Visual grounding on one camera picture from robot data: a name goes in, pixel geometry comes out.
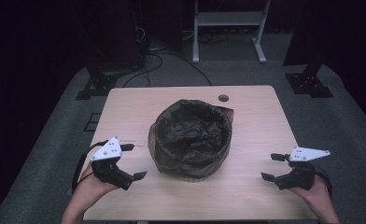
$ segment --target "gray carpet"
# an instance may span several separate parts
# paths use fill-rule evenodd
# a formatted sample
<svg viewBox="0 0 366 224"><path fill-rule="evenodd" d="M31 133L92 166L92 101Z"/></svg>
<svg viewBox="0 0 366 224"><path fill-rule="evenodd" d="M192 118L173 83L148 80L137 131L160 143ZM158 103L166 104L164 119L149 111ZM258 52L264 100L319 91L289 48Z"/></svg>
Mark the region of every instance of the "gray carpet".
<svg viewBox="0 0 366 224"><path fill-rule="evenodd" d="M331 178L333 201L342 222L366 223L366 117L345 90L342 80L326 66L320 69L318 77L334 98L310 98L293 93L284 74L301 72L303 66L282 66L290 39L289 34L265 34L261 44L268 63L259 64L247 35L229 35L229 40L217 45L200 45L200 63L196 67L215 86L273 86L299 146L331 151L331 156L315 164ZM208 85L206 78L187 62L170 54L158 55L162 65L148 74L149 83L144 76L126 83L138 71L121 77L117 87ZM184 45L180 55L190 61L190 44ZM147 56L147 61L147 70L160 63L155 56ZM75 101L88 79L89 74L83 68L68 85L0 207L0 223L60 222L70 199L66 192L77 160L92 141L93 133L83 129L92 113L102 112L106 101L105 96Z"/></svg>

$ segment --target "black cable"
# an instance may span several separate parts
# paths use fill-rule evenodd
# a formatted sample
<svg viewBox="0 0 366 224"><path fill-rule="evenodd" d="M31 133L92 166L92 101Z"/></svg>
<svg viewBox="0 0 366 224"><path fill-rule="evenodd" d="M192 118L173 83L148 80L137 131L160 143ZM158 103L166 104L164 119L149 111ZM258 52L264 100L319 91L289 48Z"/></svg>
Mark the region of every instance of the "black cable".
<svg viewBox="0 0 366 224"><path fill-rule="evenodd" d="M134 79L134 78L136 78L136 77L139 77L139 76L141 76L141 75L143 75L143 74L145 74L145 73L152 72L152 71L154 71L154 70L158 69L159 67L161 67L161 65L162 65L162 58L161 58L160 56L155 55L155 54L149 54L149 56L154 56L154 57L157 57L158 59L160 59L160 64L159 64L159 65L157 65L155 68L152 68L152 69L150 69L150 70L146 70L146 72L142 72L142 73L136 74L135 76L131 77L130 79L128 79L128 80L124 83L124 85L122 86L122 88L125 88L125 86L126 86L126 85L127 85L127 84L132 80L132 79Z"/></svg>
<svg viewBox="0 0 366 224"><path fill-rule="evenodd" d="M150 77L149 77L149 73L148 73L148 69L146 68L146 66L144 66L145 67L145 71L146 71L146 73L144 74L144 76L145 76L145 78L148 80L148 84L147 84L147 86L146 87L150 87L150 82L151 82L151 80L150 80Z"/></svg>
<svg viewBox="0 0 366 224"><path fill-rule="evenodd" d="M157 49L149 49L148 51L152 52L152 53L155 53L155 52L158 52L158 51L161 51L161 50L164 50L164 49L168 49L170 48L169 46L164 46L164 47L160 47L160 48L157 48Z"/></svg>
<svg viewBox="0 0 366 224"><path fill-rule="evenodd" d="M179 55L173 54L173 53L158 53L158 54L169 54L169 55L173 55L173 56L175 56L177 58L180 58L181 60L187 62L189 65L191 65L193 68L195 68L195 70L197 70L199 73L201 73L206 78L207 82L209 83L209 86L213 86L212 85L212 82L209 80L209 78L206 76L206 74L203 71L201 71L200 69L198 69L194 64L192 64L191 62L189 62L187 59L185 59L185 58L183 58L183 57L181 57Z"/></svg>
<svg viewBox="0 0 366 224"><path fill-rule="evenodd" d="M88 177L88 176L90 176L90 175L93 175L93 172L91 172L89 175L86 175L86 176L82 177L82 178L77 182L77 184L80 184L80 183L81 183L81 181L83 181L85 178L87 178L87 177Z"/></svg>
<svg viewBox="0 0 366 224"><path fill-rule="evenodd" d="M76 166L76 170L75 173L73 174L73 179L72 179L72 193L75 192L75 189L79 183L78 178L80 177L81 174L81 170L84 166L84 162L87 158L88 153L95 147L101 147L103 146L105 143L107 142L98 142L93 144L92 146L90 146L83 154L81 154L80 159L78 160L77 166Z"/></svg>
<svg viewBox="0 0 366 224"><path fill-rule="evenodd" d="M198 40L198 43L203 45L216 45L221 42L229 40L229 36L227 34L224 34L224 38L222 38L219 35L200 35L200 39Z"/></svg>
<svg viewBox="0 0 366 224"><path fill-rule="evenodd" d="M329 196L332 198L332 184L331 184L331 180L330 180L328 174L326 173L325 170L323 170L319 166L315 166L314 165L314 167L320 171L320 172L316 172L317 175L320 176L323 180L326 181L326 184L327 184L327 187L328 187Z"/></svg>

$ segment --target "table leg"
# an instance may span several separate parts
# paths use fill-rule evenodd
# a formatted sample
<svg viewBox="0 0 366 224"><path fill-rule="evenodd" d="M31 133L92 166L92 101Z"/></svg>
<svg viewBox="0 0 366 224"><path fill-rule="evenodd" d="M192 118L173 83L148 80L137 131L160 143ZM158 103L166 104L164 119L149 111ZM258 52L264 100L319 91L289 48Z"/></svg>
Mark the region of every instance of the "table leg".
<svg viewBox="0 0 366 224"><path fill-rule="evenodd" d="M264 52L262 51L262 48L260 45L260 41L261 41L262 32L264 31L265 22L267 21L267 15L268 15L268 9L270 8L270 3L271 3L271 0L266 1L264 9L262 11L258 35L256 38L252 38L253 45L255 46L255 50L258 54L260 63L267 63L267 60L265 59L265 56L264 56Z"/></svg>
<svg viewBox="0 0 366 224"><path fill-rule="evenodd" d="M195 0L194 11L194 41L192 43L192 62L198 63L200 61L200 55L198 50L198 0Z"/></svg>

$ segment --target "metal stand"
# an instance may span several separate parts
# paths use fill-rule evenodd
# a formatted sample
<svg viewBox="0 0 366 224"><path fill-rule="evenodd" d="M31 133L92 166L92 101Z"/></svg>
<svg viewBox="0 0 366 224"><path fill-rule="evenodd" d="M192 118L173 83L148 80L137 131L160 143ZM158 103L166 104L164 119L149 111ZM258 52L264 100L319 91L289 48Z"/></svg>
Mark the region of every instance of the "metal stand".
<svg viewBox="0 0 366 224"><path fill-rule="evenodd" d="M198 27L199 26L229 26L229 25L259 25L259 31L256 38L253 38L253 44L258 54L260 63L267 63L262 51L260 41L264 25L267 20L268 9L271 0L266 0L263 11L256 12L199 12L198 0L195 0L194 13L194 42L192 44L192 62L200 61L198 48Z"/></svg>
<svg viewBox="0 0 366 224"><path fill-rule="evenodd" d="M322 63L308 64L302 73L285 74L295 94L309 94L312 98L333 97L329 88L324 87L317 78Z"/></svg>
<svg viewBox="0 0 366 224"><path fill-rule="evenodd" d="M116 87L117 77L102 74L96 66L88 65L87 70L91 78L83 91L77 94L76 100L90 100L92 96L107 96L111 89Z"/></svg>

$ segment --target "white rack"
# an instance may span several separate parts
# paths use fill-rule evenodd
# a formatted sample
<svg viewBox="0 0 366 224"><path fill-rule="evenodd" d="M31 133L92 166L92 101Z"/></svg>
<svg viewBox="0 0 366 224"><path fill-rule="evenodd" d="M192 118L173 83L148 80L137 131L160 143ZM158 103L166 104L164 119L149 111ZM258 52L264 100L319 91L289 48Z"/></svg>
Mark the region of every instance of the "white rack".
<svg viewBox="0 0 366 224"><path fill-rule="evenodd" d="M265 0L263 11L248 12L199 12L198 0L195 0L194 13L194 42L192 44L192 61L200 61L198 49L198 27L200 26L229 26L229 25L259 25L257 37L252 38L260 63L267 63L262 51L260 40L267 20L271 0Z"/></svg>

